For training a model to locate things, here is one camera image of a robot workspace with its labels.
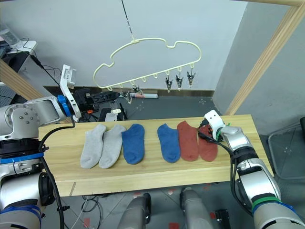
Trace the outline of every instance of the silver robot leg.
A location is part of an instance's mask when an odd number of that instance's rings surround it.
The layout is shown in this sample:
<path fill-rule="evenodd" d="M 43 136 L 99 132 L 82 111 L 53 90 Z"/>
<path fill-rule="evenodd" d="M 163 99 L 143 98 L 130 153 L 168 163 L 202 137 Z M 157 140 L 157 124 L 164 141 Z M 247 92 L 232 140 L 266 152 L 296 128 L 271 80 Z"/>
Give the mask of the silver robot leg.
<path fill-rule="evenodd" d="M 184 212 L 187 229 L 213 229 L 210 214 L 201 198 L 190 187 L 181 191 L 180 206 Z"/>
<path fill-rule="evenodd" d="M 148 193 L 133 199 L 124 211 L 118 229 L 144 229 L 150 221 L 151 206 Z"/>

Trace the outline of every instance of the desk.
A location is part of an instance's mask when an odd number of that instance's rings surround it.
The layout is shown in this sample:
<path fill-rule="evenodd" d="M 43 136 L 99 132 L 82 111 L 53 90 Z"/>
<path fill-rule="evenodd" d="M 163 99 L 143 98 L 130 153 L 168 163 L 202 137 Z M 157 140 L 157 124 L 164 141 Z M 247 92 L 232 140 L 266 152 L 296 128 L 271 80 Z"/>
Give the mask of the desk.
<path fill-rule="evenodd" d="M 225 123 L 240 126 L 253 144 L 258 156 L 272 172 L 262 143 L 250 115 L 223 116 Z M 129 165 L 121 153 L 115 165 L 102 169 L 98 165 L 91 169 L 80 166 L 80 156 L 85 141 L 85 131 L 94 128 L 97 123 L 79 123 L 74 129 L 61 130 L 52 134 L 45 142 L 50 149 L 45 159 L 54 174 L 61 196 L 78 196 L 98 193 L 122 192 L 148 188 L 171 187 L 230 180 L 230 158 L 228 153 L 218 147 L 217 158 L 206 162 L 199 158 L 188 162 L 182 158 L 170 164 L 161 154 L 157 128 L 167 123 L 176 128 L 186 120 L 191 126 L 198 126 L 202 117 L 155 119 L 122 122 L 104 122 L 107 129 L 116 123 L 129 128 L 139 123 L 145 128 L 145 156 L 142 162 Z M 50 130 L 63 125 L 50 125 L 40 128 L 40 139 Z"/>

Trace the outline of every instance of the red sock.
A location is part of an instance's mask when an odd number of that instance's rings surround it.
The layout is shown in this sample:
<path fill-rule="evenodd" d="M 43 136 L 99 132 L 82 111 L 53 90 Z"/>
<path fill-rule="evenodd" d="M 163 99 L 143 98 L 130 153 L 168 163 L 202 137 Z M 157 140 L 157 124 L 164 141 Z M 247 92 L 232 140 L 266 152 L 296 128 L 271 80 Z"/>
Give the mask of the red sock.
<path fill-rule="evenodd" d="M 186 121 L 177 125 L 179 131 L 179 145 L 182 159 L 195 161 L 198 159 L 199 151 L 197 144 L 197 130 L 191 127 Z"/>
<path fill-rule="evenodd" d="M 212 137 L 209 133 L 210 125 L 205 125 L 200 127 L 200 131 L 205 135 Z M 199 154 L 201 158 L 205 161 L 214 161 L 217 157 L 217 145 L 206 140 L 199 138 Z"/>

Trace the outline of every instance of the floor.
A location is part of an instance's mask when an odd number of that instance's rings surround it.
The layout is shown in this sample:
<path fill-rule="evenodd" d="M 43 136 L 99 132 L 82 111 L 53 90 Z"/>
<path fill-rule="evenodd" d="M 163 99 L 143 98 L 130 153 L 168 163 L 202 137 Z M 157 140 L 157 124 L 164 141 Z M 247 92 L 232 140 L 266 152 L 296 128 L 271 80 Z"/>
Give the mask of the floor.
<path fill-rule="evenodd" d="M 159 99 L 133 99 L 131 105 L 126 100 L 119 98 L 123 107 L 127 110 L 127 116 L 130 120 L 138 119 L 156 119 L 156 118 L 177 118 L 177 117 L 196 117 L 203 116 L 211 109 L 215 109 L 213 101 L 209 97 L 160 97 Z M 267 136 L 260 136 L 267 155 L 270 157 Z M 286 143 L 279 141 L 282 148 L 285 149 Z M 291 180 L 286 181 L 276 178 L 282 191 L 282 200 L 287 204 L 293 205 L 300 216 L 305 217 L 305 181 Z M 237 205 L 233 199 L 229 187 L 229 182 L 191 185 L 200 195 L 203 203 L 209 212 L 224 208 L 228 209 L 230 224 L 233 229 L 253 229 L 253 219 L 248 216 Z M 162 189 L 137 190 L 133 192 L 124 192 L 111 194 L 108 197 L 99 197 L 99 203 L 102 206 L 102 224 L 101 229 L 115 229 L 122 216 L 123 211 L 133 199 L 134 196 L 148 192 L 152 197 L 152 218 L 147 225 L 148 229 L 170 229 L 170 223 L 178 223 L 180 229 L 184 229 L 183 213 L 179 207 L 179 193 L 183 187 L 166 187 Z M 62 202 L 71 208 L 64 212 L 65 223 L 71 229 L 81 212 L 81 205 L 84 200 L 82 197 L 62 197 Z M 93 206 L 89 201 L 86 210 Z M 59 228 L 59 217 L 56 211 L 56 204 L 53 203 L 45 209 L 46 217 L 42 219 L 42 229 Z M 90 229 L 97 229 L 100 213 L 95 208 L 90 213 L 82 213 L 80 220 L 73 228 L 83 229 L 83 221 L 88 221 Z M 219 229 L 218 222 L 213 219 L 215 229 Z"/>

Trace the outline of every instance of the white cable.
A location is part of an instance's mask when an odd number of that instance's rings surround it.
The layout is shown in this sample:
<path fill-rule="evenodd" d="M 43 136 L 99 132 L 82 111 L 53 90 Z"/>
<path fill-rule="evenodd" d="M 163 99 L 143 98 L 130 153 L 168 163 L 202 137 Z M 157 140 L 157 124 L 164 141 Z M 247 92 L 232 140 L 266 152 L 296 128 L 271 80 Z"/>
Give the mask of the white cable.
<path fill-rule="evenodd" d="M 73 226 L 71 227 L 71 229 L 73 229 L 73 228 L 74 228 L 75 224 L 76 224 L 76 223 L 77 223 L 77 221 L 80 219 L 81 214 L 82 214 L 82 211 L 83 211 L 83 210 L 85 209 L 85 207 L 86 207 L 88 197 L 89 197 L 89 196 L 87 196 L 86 201 L 85 201 L 85 203 L 84 203 L 84 206 L 82 207 L 81 212 L 80 212 L 80 214 L 78 215 L 78 217 L 77 217 L 77 219 L 76 219 L 75 223 L 73 224 Z"/>

